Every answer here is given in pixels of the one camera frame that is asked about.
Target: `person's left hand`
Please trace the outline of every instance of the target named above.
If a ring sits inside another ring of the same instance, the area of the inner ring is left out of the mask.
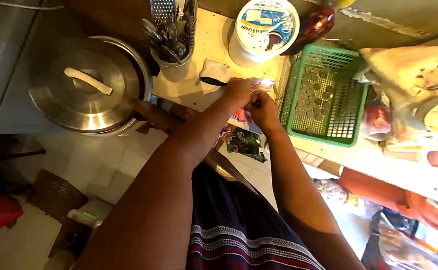
[[[239,109],[251,100],[251,87],[252,80],[231,78],[222,97]]]

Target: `pot lid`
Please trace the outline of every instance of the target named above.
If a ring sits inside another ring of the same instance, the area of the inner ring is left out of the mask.
[[[132,117],[137,72],[120,48],[90,38],[60,40],[37,58],[29,94],[54,123],[83,133],[112,130]]]

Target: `grater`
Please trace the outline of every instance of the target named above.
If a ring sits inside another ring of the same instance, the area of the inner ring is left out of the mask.
[[[175,11],[175,0],[151,0],[152,19],[156,27],[159,27],[163,22],[174,22]]]

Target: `person's right hand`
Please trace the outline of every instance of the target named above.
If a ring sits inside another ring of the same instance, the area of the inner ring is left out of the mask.
[[[264,91],[255,91],[245,109],[251,113],[252,120],[262,130],[264,135],[283,130],[277,114],[276,102]]]

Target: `green plastic basket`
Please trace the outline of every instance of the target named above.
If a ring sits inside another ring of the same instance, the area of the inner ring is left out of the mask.
[[[290,69],[284,93],[280,120],[287,132],[295,137],[352,147],[357,140],[368,87],[353,76],[363,63],[354,51],[307,45]]]

